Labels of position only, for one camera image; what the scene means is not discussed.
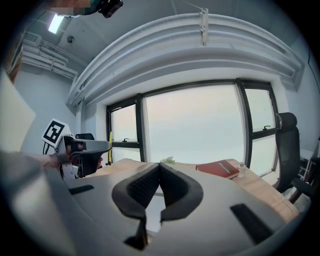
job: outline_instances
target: window handle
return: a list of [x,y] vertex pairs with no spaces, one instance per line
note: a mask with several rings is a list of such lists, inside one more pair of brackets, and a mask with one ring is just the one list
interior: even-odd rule
[[270,126],[270,125],[266,125],[266,126],[262,129],[262,131],[266,131],[266,130],[267,130],[266,127],[271,127],[271,126]]

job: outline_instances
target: green plant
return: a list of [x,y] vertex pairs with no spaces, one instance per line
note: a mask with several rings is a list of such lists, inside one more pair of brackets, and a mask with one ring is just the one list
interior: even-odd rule
[[169,156],[167,158],[164,158],[160,161],[160,163],[165,163],[165,164],[172,164],[174,165],[176,161],[174,160],[174,156]]

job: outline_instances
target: red book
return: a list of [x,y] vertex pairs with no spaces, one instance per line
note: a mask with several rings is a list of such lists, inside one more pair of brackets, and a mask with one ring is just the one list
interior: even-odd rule
[[238,176],[239,171],[226,160],[199,164],[195,167],[198,171],[232,179]]

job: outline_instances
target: qr code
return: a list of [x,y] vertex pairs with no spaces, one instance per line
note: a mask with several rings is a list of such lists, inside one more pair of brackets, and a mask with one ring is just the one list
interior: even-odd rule
[[53,144],[56,144],[64,128],[65,126],[63,124],[58,123],[56,121],[52,121],[48,129],[45,131],[43,138],[45,138]]

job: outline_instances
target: chair headrest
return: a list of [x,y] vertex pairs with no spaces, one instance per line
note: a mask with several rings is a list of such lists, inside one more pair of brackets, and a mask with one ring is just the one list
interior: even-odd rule
[[278,113],[276,116],[280,119],[280,129],[281,132],[287,132],[292,130],[297,125],[297,118],[294,114],[287,113]]

